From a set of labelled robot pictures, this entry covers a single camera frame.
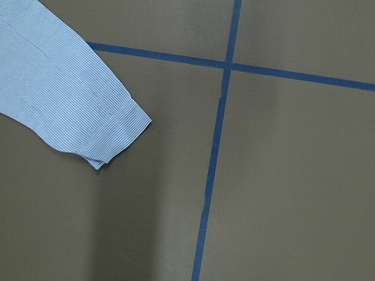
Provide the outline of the blue striped button shirt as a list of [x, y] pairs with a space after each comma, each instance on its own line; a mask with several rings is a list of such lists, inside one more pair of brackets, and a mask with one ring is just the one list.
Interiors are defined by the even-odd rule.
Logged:
[[39, 1], [1, 2], [1, 113], [95, 169], [151, 123], [84, 39]]

